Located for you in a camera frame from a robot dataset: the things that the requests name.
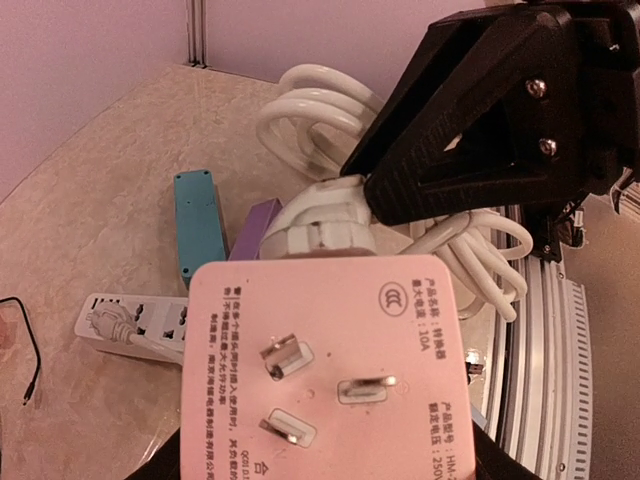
white power strip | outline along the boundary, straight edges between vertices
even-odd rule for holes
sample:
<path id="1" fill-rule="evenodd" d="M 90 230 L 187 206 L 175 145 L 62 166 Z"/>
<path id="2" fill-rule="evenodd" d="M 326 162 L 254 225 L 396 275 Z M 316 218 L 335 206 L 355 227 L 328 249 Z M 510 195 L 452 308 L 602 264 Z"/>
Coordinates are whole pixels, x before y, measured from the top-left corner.
<path id="1" fill-rule="evenodd" d="M 125 307 L 136 319 L 140 335 L 172 350 L 184 351 L 188 298 L 94 293 L 87 297 L 76 321 L 75 334 L 96 350 L 166 362 L 168 360 L 165 357 L 146 348 L 113 342 L 99 336 L 91 326 L 90 315 L 102 302 L 115 302 Z"/>

ccc certification mark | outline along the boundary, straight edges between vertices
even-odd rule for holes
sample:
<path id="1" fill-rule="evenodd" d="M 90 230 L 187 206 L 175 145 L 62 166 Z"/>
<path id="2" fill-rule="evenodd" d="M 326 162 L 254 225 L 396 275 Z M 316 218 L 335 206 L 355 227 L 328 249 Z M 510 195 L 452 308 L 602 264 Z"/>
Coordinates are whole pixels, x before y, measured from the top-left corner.
<path id="1" fill-rule="evenodd" d="M 382 311 L 390 317 L 399 317 L 409 306 L 409 297 L 402 285 L 396 282 L 385 283 L 378 294 Z"/>

screw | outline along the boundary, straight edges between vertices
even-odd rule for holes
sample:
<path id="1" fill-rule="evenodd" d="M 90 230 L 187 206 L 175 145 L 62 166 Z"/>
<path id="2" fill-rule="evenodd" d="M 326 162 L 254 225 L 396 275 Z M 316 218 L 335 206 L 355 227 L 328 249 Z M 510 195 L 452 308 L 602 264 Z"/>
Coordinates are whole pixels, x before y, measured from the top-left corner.
<path id="1" fill-rule="evenodd" d="M 558 144 L 555 140 L 551 140 L 550 138 L 541 138 L 538 142 L 538 146 L 540 147 L 540 151 L 548 157 L 553 157 L 558 153 Z"/>
<path id="2" fill-rule="evenodd" d="M 539 78 L 527 80 L 525 86 L 527 87 L 527 92 L 529 92 L 529 95 L 533 98 L 541 99 L 547 94 L 547 84 Z"/>

teal power strip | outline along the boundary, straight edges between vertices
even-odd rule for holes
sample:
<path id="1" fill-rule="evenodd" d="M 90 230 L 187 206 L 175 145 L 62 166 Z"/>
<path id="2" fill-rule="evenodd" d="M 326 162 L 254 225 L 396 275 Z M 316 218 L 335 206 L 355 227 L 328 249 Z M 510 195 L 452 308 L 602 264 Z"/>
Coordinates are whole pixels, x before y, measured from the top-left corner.
<path id="1" fill-rule="evenodd" d="M 180 274 L 188 288 L 198 268 L 226 260 L 227 252 L 211 172 L 179 173 L 173 186 Z"/>

power socket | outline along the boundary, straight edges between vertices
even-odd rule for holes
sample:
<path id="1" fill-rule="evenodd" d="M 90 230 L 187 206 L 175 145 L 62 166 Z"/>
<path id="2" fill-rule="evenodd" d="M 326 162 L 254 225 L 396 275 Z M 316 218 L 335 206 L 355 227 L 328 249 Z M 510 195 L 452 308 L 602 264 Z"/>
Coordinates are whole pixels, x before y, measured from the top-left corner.
<path id="1" fill-rule="evenodd" d="M 113 295 L 94 293 L 87 297 L 75 325 L 75 334 L 101 352 L 166 362 L 167 359 L 138 345 L 106 340 L 91 326 L 91 313 L 102 302 L 115 302 L 125 307 L 134 317 L 138 334 L 183 352 L 187 329 L 187 305 L 181 297 L 149 297 L 142 295 Z"/>
<path id="2" fill-rule="evenodd" d="M 436 257 L 210 263 L 189 295 L 181 478 L 474 478 Z"/>

